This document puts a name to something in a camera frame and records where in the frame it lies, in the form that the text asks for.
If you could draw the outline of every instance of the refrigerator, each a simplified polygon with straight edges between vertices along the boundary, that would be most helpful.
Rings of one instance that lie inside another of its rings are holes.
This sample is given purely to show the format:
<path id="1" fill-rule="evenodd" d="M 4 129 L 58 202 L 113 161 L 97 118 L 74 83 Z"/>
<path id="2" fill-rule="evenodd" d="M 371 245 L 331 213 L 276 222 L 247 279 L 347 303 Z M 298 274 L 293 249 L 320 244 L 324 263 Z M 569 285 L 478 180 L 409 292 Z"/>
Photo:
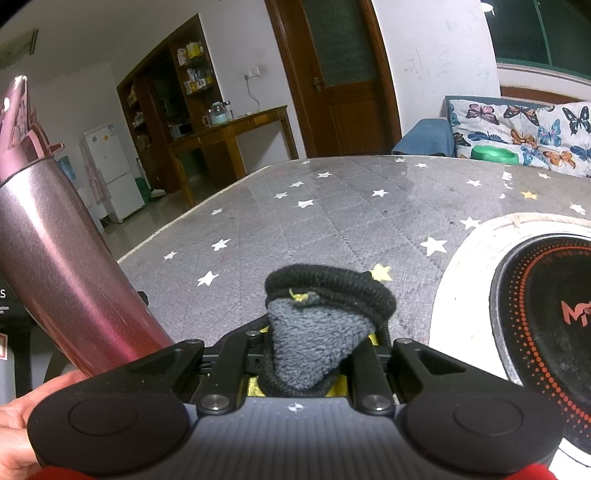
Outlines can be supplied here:
<path id="1" fill-rule="evenodd" d="M 109 218 L 121 223 L 145 204 L 135 183 L 129 163 L 121 147 L 119 135 L 113 124 L 102 125 L 85 132 L 80 143 L 87 162 L 96 168 L 99 182 L 106 187 L 101 204 Z"/>

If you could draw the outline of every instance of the butterfly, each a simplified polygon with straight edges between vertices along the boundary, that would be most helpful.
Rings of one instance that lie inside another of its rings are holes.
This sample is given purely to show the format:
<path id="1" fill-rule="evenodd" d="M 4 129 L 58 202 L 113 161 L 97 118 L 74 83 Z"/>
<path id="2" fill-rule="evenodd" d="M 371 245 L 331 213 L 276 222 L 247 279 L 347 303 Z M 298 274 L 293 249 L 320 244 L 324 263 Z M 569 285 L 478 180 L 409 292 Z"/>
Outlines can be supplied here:
<path id="1" fill-rule="evenodd" d="M 571 152 L 563 151 L 560 155 L 554 152 L 544 152 L 544 156 L 548 157 L 552 162 L 552 165 L 556 165 L 560 167 L 563 163 L 569 164 L 571 167 L 575 168 L 577 164 L 573 160 L 573 154 Z"/>
<path id="2" fill-rule="evenodd" d="M 457 119 L 457 114 L 453 112 L 455 110 L 455 107 L 451 103 L 449 103 L 448 106 L 449 106 L 449 124 L 452 127 L 459 127 L 460 121 Z"/>
<path id="3" fill-rule="evenodd" d="M 521 147 L 521 151 L 523 152 L 523 165 L 526 167 L 531 165 L 531 163 L 534 161 L 534 158 L 537 158 L 545 163 L 544 156 L 536 148 L 530 148 L 523 145 Z"/>
<path id="4" fill-rule="evenodd" d="M 520 113 L 523 113 L 526 116 L 526 118 L 535 126 L 540 126 L 540 122 L 538 121 L 538 115 L 535 113 L 535 110 L 533 108 L 527 108 L 526 106 L 522 105 L 511 105 L 507 107 L 507 110 L 505 110 L 505 113 L 503 113 L 503 117 L 513 118 L 514 116 L 517 116 Z"/>
<path id="5" fill-rule="evenodd" d="M 591 160 L 591 148 L 583 148 L 583 147 L 570 147 L 570 151 L 577 155 L 583 161 Z"/>
<path id="6" fill-rule="evenodd" d="M 559 147 L 562 143 L 562 140 L 559 137 L 560 135 L 560 120 L 554 120 L 554 123 L 550 127 L 550 131 L 548 132 L 544 127 L 541 125 L 538 127 L 538 137 L 540 138 L 540 143 L 542 145 L 550 145 L 551 143 L 555 147 Z"/>
<path id="7" fill-rule="evenodd" d="M 535 143 L 535 138 L 531 134 L 527 134 L 522 137 L 519 133 L 517 133 L 517 130 L 511 129 L 511 137 L 513 138 L 514 145 L 523 145 L 525 143 L 531 148 L 538 148 L 538 145 Z"/>
<path id="8" fill-rule="evenodd" d="M 453 140 L 456 145 L 461 145 L 462 147 L 471 147 L 471 145 L 466 140 L 464 140 L 464 135 L 462 135 L 460 132 L 455 132 L 453 134 Z"/>
<path id="9" fill-rule="evenodd" d="M 496 119 L 493 112 L 495 109 L 490 105 L 480 106 L 477 103 L 471 103 L 466 118 L 482 118 L 487 122 L 495 125 L 499 125 L 499 121 Z"/>
<path id="10" fill-rule="evenodd" d="M 581 108 L 581 114 L 577 117 L 568 108 L 563 108 L 567 120 L 570 122 L 570 134 L 574 135 L 579 131 L 579 125 L 581 125 L 588 134 L 591 134 L 591 124 L 589 123 L 589 107 L 585 105 Z"/>
<path id="11" fill-rule="evenodd" d="M 468 138 L 470 140 L 474 140 L 476 142 L 478 142 L 479 140 L 489 140 L 491 142 L 500 142 L 500 143 L 506 143 L 505 140 L 503 140 L 501 137 L 499 137 L 499 135 L 496 134 L 490 134 L 489 132 L 474 132 L 468 135 Z"/>

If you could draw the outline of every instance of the ceiling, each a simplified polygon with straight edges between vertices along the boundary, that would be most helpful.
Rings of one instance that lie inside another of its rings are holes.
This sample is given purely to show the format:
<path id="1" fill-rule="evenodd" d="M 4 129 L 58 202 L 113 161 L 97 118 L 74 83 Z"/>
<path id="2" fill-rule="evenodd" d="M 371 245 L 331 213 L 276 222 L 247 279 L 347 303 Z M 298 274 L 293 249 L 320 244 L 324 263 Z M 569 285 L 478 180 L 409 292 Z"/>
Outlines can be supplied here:
<path id="1" fill-rule="evenodd" d="M 37 46 L 0 71 L 0 90 L 16 74 L 32 87 L 108 61 L 162 8 L 161 0 L 32 0 L 0 29 L 0 44 L 39 29 Z"/>

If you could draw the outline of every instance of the blue cushion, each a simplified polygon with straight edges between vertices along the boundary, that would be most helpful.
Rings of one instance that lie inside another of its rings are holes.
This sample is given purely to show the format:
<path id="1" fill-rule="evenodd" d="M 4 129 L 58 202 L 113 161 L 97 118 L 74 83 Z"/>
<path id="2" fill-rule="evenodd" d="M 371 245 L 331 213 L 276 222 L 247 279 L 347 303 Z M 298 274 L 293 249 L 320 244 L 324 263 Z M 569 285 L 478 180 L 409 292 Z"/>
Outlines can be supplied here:
<path id="1" fill-rule="evenodd" d="M 484 105 L 522 105 L 527 108 L 541 108 L 547 106 L 544 103 L 525 102 L 523 100 L 514 100 L 511 98 L 498 98 L 498 97 L 474 97 L 466 95 L 446 95 L 445 104 L 448 105 L 448 100 L 471 100 L 477 103 L 483 103 Z"/>
<path id="2" fill-rule="evenodd" d="M 452 128 L 445 118 L 424 118 L 412 127 L 392 153 L 404 155 L 453 155 Z"/>

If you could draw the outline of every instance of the white wall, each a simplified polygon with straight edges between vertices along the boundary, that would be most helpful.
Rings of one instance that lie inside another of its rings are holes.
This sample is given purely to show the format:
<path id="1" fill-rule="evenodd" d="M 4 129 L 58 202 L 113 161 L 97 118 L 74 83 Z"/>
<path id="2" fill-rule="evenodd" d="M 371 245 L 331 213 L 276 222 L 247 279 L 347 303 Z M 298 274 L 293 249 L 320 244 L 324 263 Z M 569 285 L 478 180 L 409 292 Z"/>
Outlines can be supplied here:
<path id="1" fill-rule="evenodd" d="M 115 82 L 125 76 L 166 36 L 191 17 L 200 14 L 216 77 L 224 100 L 232 102 L 235 115 L 256 111 L 246 91 L 242 72 L 258 66 L 260 77 L 250 81 L 261 110 L 288 106 L 288 115 L 300 157 L 304 142 L 287 77 L 264 0 L 170 0 L 160 12 L 138 25 L 135 35 L 121 45 L 110 60 Z M 238 138 L 247 167 L 289 159 L 279 124 L 260 128 Z"/>
<path id="2" fill-rule="evenodd" d="M 591 81 L 564 73 L 533 67 L 499 64 L 499 81 L 503 86 L 523 87 L 591 100 Z"/>
<path id="3" fill-rule="evenodd" d="M 373 0 L 404 135 L 442 114 L 446 95 L 499 96 L 479 0 Z"/>
<path id="4" fill-rule="evenodd" d="M 31 103 L 37 109 L 37 117 L 51 142 L 63 142 L 64 152 L 82 179 L 89 197 L 93 200 L 86 167 L 79 142 L 84 132 L 99 125 L 113 123 L 121 140 L 121 146 L 135 177 L 141 176 L 135 159 L 137 152 L 121 109 L 121 103 L 111 68 L 108 64 L 95 65 L 87 70 L 59 77 L 30 92 Z"/>

